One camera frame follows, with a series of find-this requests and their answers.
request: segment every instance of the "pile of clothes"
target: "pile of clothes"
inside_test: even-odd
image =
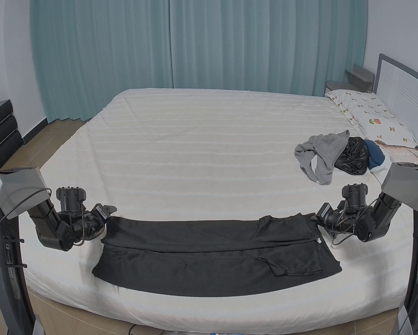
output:
[[[363,175],[369,168],[382,184],[391,165],[384,149],[371,140],[350,137],[349,131],[313,135],[296,146],[294,155],[310,180],[321,185],[331,182],[334,168],[351,175]]]

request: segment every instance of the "teal curtain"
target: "teal curtain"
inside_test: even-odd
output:
[[[48,121],[87,120],[128,88],[321,96],[362,65],[367,0],[31,0]]]
[[[169,0],[31,0],[48,121],[87,120],[128,88],[172,87]]]
[[[367,0],[170,0],[174,87],[322,96],[362,65]]]

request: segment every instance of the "nightstand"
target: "nightstand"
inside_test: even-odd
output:
[[[368,92],[372,90],[373,81],[375,75],[358,66],[357,64],[353,65],[352,70],[345,70],[348,83],[346,82],[337,82],[337,81],[326,81],[325,82],[325,93],[334,91],[335,89],[350,89],[352,91],[359,92]]]

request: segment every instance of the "floor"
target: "floor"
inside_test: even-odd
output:
[[[3,166],[3,169],[38,166],[44,163],[67,141],[78,128],[83,126],[80,120],[54,121],[37,134],[27,145],[22,146]],[[76,309],[71,306],[46,299],[29,290],[34,311],[40,316],[47,335],[125,335],[131,324],[123,321],[109,319]],[[383,313],[336,325],[303,335],[372,335],[379,333],[390,334],[395,322],[396,309]],[[133,335],[159,335],[160,329],[136,326],[131,331]],[[0,335],[6,334],[6,326],[0,311]]]

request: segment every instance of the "baseboard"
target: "baseboard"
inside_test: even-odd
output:
[[[40,123],[38,123],[36,126],[32,128],[24,137],[23,137],[23,143],[27,144],[32,140],[34,136],[36,136],[40,131],[43,130],[45,126],[48,125],[48,119],[43,119]]]

